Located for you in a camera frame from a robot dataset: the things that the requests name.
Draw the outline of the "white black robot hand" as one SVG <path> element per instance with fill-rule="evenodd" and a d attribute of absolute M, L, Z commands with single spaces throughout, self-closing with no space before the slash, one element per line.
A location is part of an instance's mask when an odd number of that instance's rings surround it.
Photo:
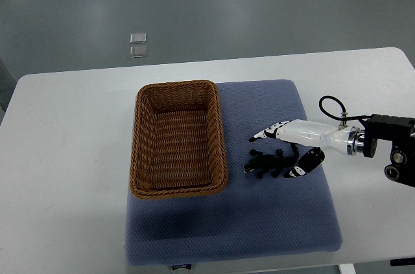
<path fill-rule="evenodd" d="M 344 155 L 356 155 L 362 148 L 359 138 L 363 136 L 364 132 L 360 128 L 338 128 L 296 119 L 275 123 L 249 138 L 249 141 L 271 138 L 309 147 L 310 150 L 283 175 L 292 178 L 305 176 L 318 167 L 325 158 L 323 149 L 330 148 Z"/>

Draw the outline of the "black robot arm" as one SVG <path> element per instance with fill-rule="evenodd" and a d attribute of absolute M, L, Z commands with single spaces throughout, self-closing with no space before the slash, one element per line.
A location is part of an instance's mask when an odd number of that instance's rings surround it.
<path fill-rule="evenodd" d="M 360 122 L 361 127 L 352 127 L 349 132 L 347 154 L 373 158 L 381 152 L 384 155 L 385 177 L 413 188 L 414 118 L 372 114 L 343 119 L 344 122 L 349 120 Z"/>

